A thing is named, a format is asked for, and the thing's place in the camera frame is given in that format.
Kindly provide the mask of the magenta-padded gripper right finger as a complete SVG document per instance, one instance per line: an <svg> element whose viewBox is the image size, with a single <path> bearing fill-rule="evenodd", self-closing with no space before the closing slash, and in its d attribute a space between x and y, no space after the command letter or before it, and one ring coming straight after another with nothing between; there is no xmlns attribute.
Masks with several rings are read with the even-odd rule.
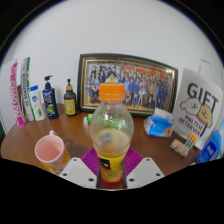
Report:
<svg viewBox="0 0 224 224"><path fill-rule="evenodd" d="M143 158L132 148L128 150L124 158L123 174L125 189L140 188L164 177L152 158Z"/></svg>

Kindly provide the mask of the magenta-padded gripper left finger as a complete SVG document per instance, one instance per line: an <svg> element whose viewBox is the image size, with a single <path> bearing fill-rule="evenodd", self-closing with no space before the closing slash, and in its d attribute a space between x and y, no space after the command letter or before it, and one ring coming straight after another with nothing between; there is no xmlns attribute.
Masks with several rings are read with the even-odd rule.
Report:
<svg viewBox="0 0 224 224"><path fill-rule="evenodd" d="M97 189L100 186L99 159L94 148L81 158L73 157L63 169L60 177L78 186Z"/></svg>

